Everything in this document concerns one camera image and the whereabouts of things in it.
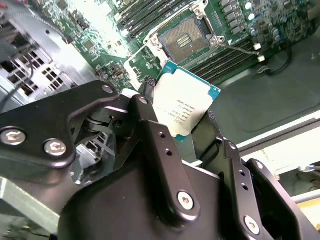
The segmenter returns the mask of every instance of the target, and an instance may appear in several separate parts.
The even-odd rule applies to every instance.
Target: electronic component
[[[253,48],[255,51],[258,51],[262,48],[261,44],[260,43],[256,43],[255,45],[253,45]]]
[[[195,17],[188,17],[158,37],[173,62],[180,63],[210,46],[198,21]]]
[[[251,2],[246,2],[244,5],[243,5],[243,9],[244,10],[251,10],[252,9],[252,3]]]
[[[258,31],[256,29],[250,28],[250,35],[251,36],[255,36],[255,35],[257,35],[257,33],[258,33]]]
[[[222,0],[221,2],[220,2],[220,5],[221,5],[221,7],[225,7],[225,6],[227,6],[228,4],[230,4],[230,1],[229,0]]]
[[[232,22],[229,23],[229,26],[230,28],[234,29],[235,27],[238,26],[238,21],[237,20],[234,20]]]
[[[226,6],[226,7],[223,9],[223,12],[224,12],[225,14],[228,14],[228,13],[230,13],[232,10],[233,10],[233,9],[232,9],[232,6],[229,5],[229,6]]]
[[[90,27],[84,17],[80,17],[76,22],[79,24],[82,30],[86,30]]]
[[[262,63],[262,62],[264,62],[265,60],[266,60],[266,57],[265,57],[265,56],[263,56],[263,55],[258,56],[258,62],[259,62],[259,63]]]
[[[68,7],[68,3],[65,0],[59,0],[56,5],[63,11]]]
[[[236,19],[236,15],[234,12],[232,12],[229,15],[227,15],[225,18],[228,22],[231,22],[232,20]]]
[[[153,97],[156,117],[178,141],[191,133],[221,92],[171,61],[165,64],[157,82]]]
[[[241,28],[240,28],[239,26],[237,26],[235,29],[232,29],[231,32],[232,32],[233,34],[238,34],[238,33],[241,32]]]
[[[250,13],[248,14],[248,16],[246,17],[249,21],[252,21],[256,18],[256,15],[254,13]]]
[[[120,68],[118,71],[116,71],[113,75],[112,75],[112,78],[113,79],[116,79],[116,78],[119,78],[121,77],[124,73],[125,73],[125,69],[122,67]]]
[[[92,49],[95,45],[93,44],[93,42],[91,40],[88,40],[84,43],[84,47],[88,50]]]

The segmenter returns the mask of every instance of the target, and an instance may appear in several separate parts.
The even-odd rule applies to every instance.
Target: ventilation holes
[[[44,70],[42,74],[51,82],[49,88],[51,88],[53,91],[56,91],[64,85],[64,81],[62,81],[61,78],[57,76],[57,74],[55,74],[50,67]]]

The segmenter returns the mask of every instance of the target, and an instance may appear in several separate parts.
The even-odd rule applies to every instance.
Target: motherboard
[[[219,85],[314,33],[309,0],[35,0],[117,90],[167,61]]]

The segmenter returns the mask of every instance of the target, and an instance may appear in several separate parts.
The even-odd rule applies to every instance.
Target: metal bracket
[[[275,219],[273,224],[269,223],[266,227],[267,231],[273,232],[274,238],[319,239],[319,232],[262,162],[250,159],[245,166],[252,174],[259,209],[264,212],[263,217],[272,216]]]
[[[189,8],[189,10],[191,12],[194,12],[198,20],[202,20],[206,15],[205,9],[207,6],[208,6],[208,1],[204,0],[204,1],[198,2],[198,4],[194,4]]]
[[[132,97],[129,112],[135,130],[116,152],[115,170],[136,154],[146,158],[152,181],[159,185],[160,215],[174,227],[194,222],[200,215],[200,204],[169,129],[158,123],[151,102],[142,95]]]
[[[88,114],[111,105],[118,96],[103,81],[92,81],[1,114],[0,132],[19,130],[25,139],[18,144],[0,142],[0,175],[41,183],[59,182],[76,158],[75,142]]]

